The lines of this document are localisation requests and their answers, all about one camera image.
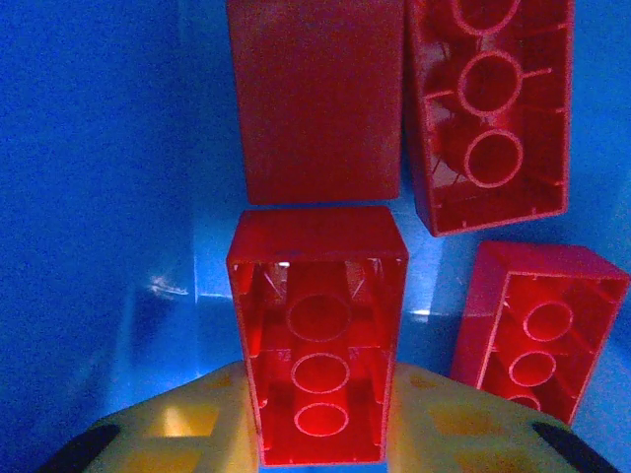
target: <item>plastic toy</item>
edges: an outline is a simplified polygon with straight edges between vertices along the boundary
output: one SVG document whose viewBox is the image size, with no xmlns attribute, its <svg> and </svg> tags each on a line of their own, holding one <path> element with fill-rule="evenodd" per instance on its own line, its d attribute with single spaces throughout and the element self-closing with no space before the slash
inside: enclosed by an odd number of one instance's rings
<svg viewBox="0 0 631 473">
<path fill-rule="evenodd" d="M 407 259 L 385 207 L 243 213 L 228 271 L 264 465 L 384 460 Z"/>
<path fill-rule="evenodd" d="M 249 201 L 395 198 L 402 2 L 229 0 L 228 18 Z"/>
<path fill-rule="evenodd" d="M 431 234 L 568 205 L 572 0 L 407 0 L 405 129 Z"/>
<path fill-rule="evenodd" d="M 569 245 L 480 245 L 452 378 L 570 424 L 629 276 Z"/>
</svg>

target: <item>red plastic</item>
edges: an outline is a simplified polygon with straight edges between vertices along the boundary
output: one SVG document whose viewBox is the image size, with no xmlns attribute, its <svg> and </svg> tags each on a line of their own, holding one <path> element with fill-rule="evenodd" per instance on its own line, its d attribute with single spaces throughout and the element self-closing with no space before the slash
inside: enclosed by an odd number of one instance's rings
<svg viewBox="0 0 631 473">
<path fill-rule="evenodd" d="M 404 112 L 435 237 L 567 210 L 573 0 L 406 0 Z"/>
<path fill-rule="evenodd" d="M 628 287 L 581 246 L 483 242 L 452 378 L 572 423 Z"/>
<path fill-rule="evenodd" d="M 228 271 L 264 465 L 384 460 L 407 259 L 385 207 L 243 213 Z"/>
<path fill-rule="evenodd" d="M 229 0 L 252 204 L 398 195 L 403 4 Z"/>
</svg>

